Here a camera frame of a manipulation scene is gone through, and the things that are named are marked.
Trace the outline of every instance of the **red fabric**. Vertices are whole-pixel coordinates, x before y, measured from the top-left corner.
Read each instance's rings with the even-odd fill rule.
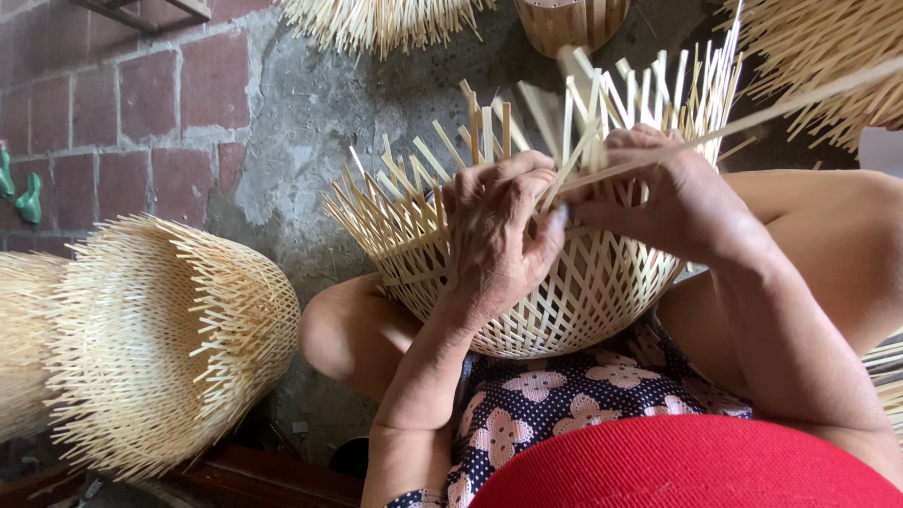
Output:
[[[632,418],[518,454],[470,508],[903,507],[857,458],[778,425],[711,415]]]

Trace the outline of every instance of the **thigh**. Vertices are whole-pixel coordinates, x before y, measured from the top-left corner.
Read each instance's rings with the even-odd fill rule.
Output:
[[[381,400],[421,326],[371,274],[315,296],[304,308],[298,347],[319,373]]]
[[[725,179],[863,355],[903,325],[903,184],[864,171],[766,171]],[[658,316],[688,359],[748,396],[708,272],[672,287]]]

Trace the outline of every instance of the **navy floral clothing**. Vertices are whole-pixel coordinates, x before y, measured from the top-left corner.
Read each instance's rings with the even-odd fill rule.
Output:
[[[577,353],[528,361],[480,355],[471,369],[445,492],[411,492],[386,508],[466,508],[511,457],[589,425],[666,414],[751,416],[747,401],[716,387],[686,360],[651,311]]]

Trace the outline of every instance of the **left hand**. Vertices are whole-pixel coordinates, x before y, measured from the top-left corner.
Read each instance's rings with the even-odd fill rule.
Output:
[[[441,302],[464,327],[476,331],[528,295],[564,246],[566,206],[539,218],[534,238],[526,234],[553,167],[529,151],[460,171],[442,189],[452,245]]]

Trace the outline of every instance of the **right hand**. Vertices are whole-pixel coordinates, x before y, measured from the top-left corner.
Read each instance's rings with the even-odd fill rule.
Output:
[[[682,141],[676,131],[666,136],[638,124],[632,130],[612,131],[605,145],[609,160],[618,165],[644,151],[675,146]],[[744,257],[768,238],[765,227],[743,200],[693,150],[622,177],[645,182],[649,187],[648,202],[631,208],[611,200],[580,202],[575,207],[575,217],[585,224],[710,267]]]

